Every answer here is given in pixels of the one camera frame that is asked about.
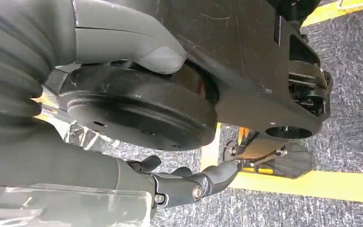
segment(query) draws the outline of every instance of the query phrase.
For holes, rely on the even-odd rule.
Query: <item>yellow stripe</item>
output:
[[[212,143],[201,148],[201,165],[200,170],[204,170],[208,166],[218,165],[220,141],[220,123],[216,125],[216,134]]]
[[[254,172],[254,168],[244,167],[243,168],[243,171],[244,172]],[[258,169],[258,173],[260,173],[260,174],[273,174],[273,169],[262,169],[262,168],[259,168]]]
[[[363,202],[363,174],[311,171],[291,180],[239,173],[230,187]]]
[[[343,6],[357,5],[359,3],[363,3],[363,0],[345,0]],[[314,12],[311,15],[309,15],[308,18],[304,21],[302,26],[316,24],[324,20],[357,12],[363,9],[363,6],[361,6],[352,9],[339,10],[337,9],[338,4],[339,1],[336,1],[316,8]]]

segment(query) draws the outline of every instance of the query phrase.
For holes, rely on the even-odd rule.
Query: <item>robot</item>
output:
[[[330,115],[331,75],[300,34],[318,4],[0,0],[0,226],[143,226],[294,153]],[[157,157],[64,143],[34,118],[43,90],[69,118],[147,148],[199,148],[217,122],[250,133],[219,166],[153,173]]]

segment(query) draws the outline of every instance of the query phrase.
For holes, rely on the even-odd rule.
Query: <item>black metal frame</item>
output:
[[[317,54],[303,40],[298,29],[306,16],[315,9],[319,3],[318,0],[291,7],[290,10],[304,13],[299,17],[292,16],[297,12],[286,11],[285,2],[287,1],[270,1],[271,4],[268,4],[264,0],[223,0],[216,3],[213,0],[200,0],[195,1],[193,5],[184,1],[177,3],[166,1],[160,5],[157,5],[157,1],[151,0],[144,1],[144,4],[140,1],[111,0],[111,2],[151,14],[161,21],[188,52],[188,64],[180,72],[184,70],[189,72],[176,73],[167,78],[147,72],[138,66],[136,68],[135,65],[125,67],[124,64],[117,64],[115,66],[133,69],[147,77],[160,78],[159,83],[172,82],[175,87],[187,88],[192,93],[197,93],[197,88],[185,85],[197,84],[198,80],[206,78],[204,84],[210,84],[209,87],[211,87],[210,92],[206,92],[211,97],[209,102],[214,105],[215,100],[217,101],[215,105],[217,120],[249,128],[257,133],[256,138],[247,146],[246,151],[239,155],[239,158],[264,157],[291,139],[315,135],[321,130],[322,122],[329,117],[329,94],[333,85],[331,76],[321,70]],[[284,10],[274,9],[274,7],[280,9],[276,7],[279,5],[284,7]],[[94,67],[96,71],[90,74],[90,77],[95,78],[94,81],[89,81],[93,83],[91,87],[96,88],[102,83],[108,83],[105,79],[99,79],[102,72],[97,70],[97,66]],[[120,77],[129,72],[122,73],[122,69],[115,68],[113,64],[111,67],[112,71]],[[187,77],[188,74],[199,76]],[[72,100],[63,97],[67,96],[68,87],[74,81],[68,79],[64,85],[61,83],[52,85],[54,83],[50,81],[51,78],[55,77],[50,77],[47,85],[51,90],[56,90],[58,95],[61,94],[62,100],[59,102],[62,108],[67,109]],[[83,94],[96,92],[94,89],[85,88],[79,91]],[[117,94],[116,92],[107,92],[106,95],[113,96],[114,93]],[[155,93],[156,91],[148,89],[147,92]],[[168,106],[189,117],[195,114],[194,110],[202,108],[199,100],[195,102],[190,99],[190,105],[182,108],[179,105],[183,102],[180,96],[176,95],[170,99],[172,101],[167,103]],[[164,144],[166,143],[164,140],[150,144],[149,141],[152,138],[149,137],[128,140],[127,138],[135,138],[136,134],[126,131],[112,134],[112,136],[116,137],[122,133],[123,140],[151,148],[166,150],[198,148],[208,144],[215,131],[213,114],[208,116],[211,116],[210,120],[195,119],[197,124],[189,129],[174,129],[175,135],[177,130],[180,130],[179,133],[182,135],[193,134],[194,128],[200,128],[197,125],[202,123],[203,131],[209,129],[208,136],[194,143],[193,139],[174,139],[179,144],[173,147],[171,143],[174,143],[174,140],[167,144]],[[93,122],[91,117],[77,120],[80,119],[85,120],[84,123],[87,126],[99,130],[96,125],[89,124]],[[139,126],[134,125],[132,128],[138,129]],[[105,128],[102,130],[109,132],[110,135],[113,131],[113,129]]]

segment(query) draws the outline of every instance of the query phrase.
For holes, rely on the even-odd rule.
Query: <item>clear plastic sheet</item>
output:
[[[151,206],[147,192],[0,186],[0,227],[144,227]]]

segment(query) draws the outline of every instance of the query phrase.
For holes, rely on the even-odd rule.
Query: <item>bolt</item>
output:
[[[165,202],[165,197],[163,195],[155,195],[155,202],[158,204],[162,204]]]
[[[286,147],[281,147],[280,149],[276,150],[276,154],[279,155],[280,157],[283,157],[287,154],[287,149]]]
[[[203,195],[203,191],[202,191],[202,187],[201,185],[196,185],[194,188],[193,188],[193,199],[195,201],[201,199]]]
[[[232,149],[230,150],[230,155],[231,156],[236,156],[237,155],[237,149],[235,147],[232,147]]]

